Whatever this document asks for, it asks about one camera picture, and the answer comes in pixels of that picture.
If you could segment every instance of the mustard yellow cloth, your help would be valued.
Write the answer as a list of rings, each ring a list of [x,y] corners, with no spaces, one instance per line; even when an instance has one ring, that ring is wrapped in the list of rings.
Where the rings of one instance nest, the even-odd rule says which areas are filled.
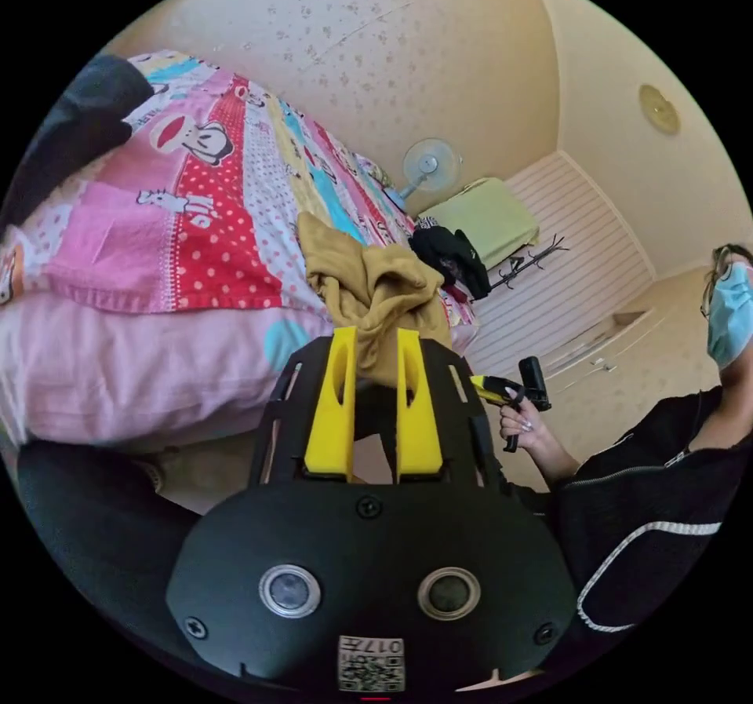
[[[363,246],[308,212],[298,216],[298,238],[307,281],[335,327],[358,328],[360,376],[397,385],[399,327],[452,348],[438,295],[443,278],[410,249]]]

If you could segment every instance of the face mask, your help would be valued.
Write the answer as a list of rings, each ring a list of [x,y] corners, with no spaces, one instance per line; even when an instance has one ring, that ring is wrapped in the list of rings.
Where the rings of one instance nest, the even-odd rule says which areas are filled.
[[[719,369],[728,367],[753,338],[751,270],[735,262],[714,286],[708,310],[708,355]]]

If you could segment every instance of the white paneled wall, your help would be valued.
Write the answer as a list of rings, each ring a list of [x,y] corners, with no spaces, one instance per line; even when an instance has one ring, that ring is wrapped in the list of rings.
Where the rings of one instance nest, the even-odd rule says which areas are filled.
[[[543,271],[529,267],[511,282],[513,290],[499,286],[474,304],[481,329],[466,357],[477,374],[514,375],[520,359],[572,340],[653,281],[624,222],[567,155],[555,152],[506,183],[539,221],[540,241],[530,250],[562,235],[570,251],[542,260]],[[492,284],[499,270],[490,271]]]

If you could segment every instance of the speckled wallpaper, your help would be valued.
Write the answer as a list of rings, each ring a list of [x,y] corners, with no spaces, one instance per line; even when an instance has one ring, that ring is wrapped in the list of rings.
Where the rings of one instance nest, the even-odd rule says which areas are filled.
[[[402,183],[402,158],[441,137],[454,189],[507,178],[556,149],[559,76],[541,0],[167,0],[108,46],[189,52],[264,84]]]

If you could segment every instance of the handheld device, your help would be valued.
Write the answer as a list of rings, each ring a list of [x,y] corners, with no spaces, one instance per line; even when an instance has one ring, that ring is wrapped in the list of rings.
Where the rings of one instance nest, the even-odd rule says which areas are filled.
[[[523,398],[528,398],[538,411],[549,411],[551,403],[539,359],[535,356],[521,359],[518,362],[518,370],[522,384],[490,375],[476,375],[471,381],[476,385],[479,396],[494,406],[512,406],[516,411],[520,411]],[[510,437],[504,449],[508,453],[514,453],[518,449],[517,435]]]

